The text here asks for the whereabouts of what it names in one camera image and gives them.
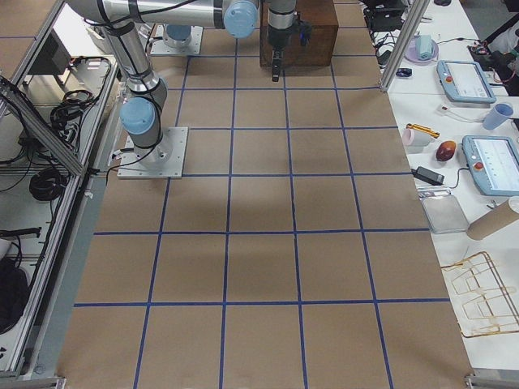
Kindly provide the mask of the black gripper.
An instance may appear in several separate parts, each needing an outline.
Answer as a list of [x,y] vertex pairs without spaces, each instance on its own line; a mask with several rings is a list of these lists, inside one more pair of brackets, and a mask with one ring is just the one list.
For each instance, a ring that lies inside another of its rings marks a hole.
[[268,43],[272,46],[272,81],[278,82],[286,46],[290,42],[292,28],[278,29],[268,27]]

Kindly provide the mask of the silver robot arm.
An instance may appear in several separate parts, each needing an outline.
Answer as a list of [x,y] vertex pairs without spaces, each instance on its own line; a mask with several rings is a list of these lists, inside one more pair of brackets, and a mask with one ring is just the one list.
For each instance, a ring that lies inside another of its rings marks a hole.
[[202,28],[226,30],[242,39],[255,30],[259,1],[70,1],[69,7],[100,28],[127,81],[129,96],[119,111],[120,121],[133,143],[136,161],[145,166],[166,162],[172,143],[161,127],[167,97],[165,81],[148,57],[151,43],[143,43],[139,28],[153,24],[160,45],[185,53]]

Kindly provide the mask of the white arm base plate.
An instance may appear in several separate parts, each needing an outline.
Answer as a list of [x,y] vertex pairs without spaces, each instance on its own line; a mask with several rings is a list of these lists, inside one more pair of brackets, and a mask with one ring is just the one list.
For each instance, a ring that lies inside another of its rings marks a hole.
[[144,149],[122,154],[120,179],[181,178],[188,139],[187,127],[168,127],[162,141],[148,155]]
[[201,49],[203,30],[199,26],[158,24],[149,53],[152,56],[196,56]]

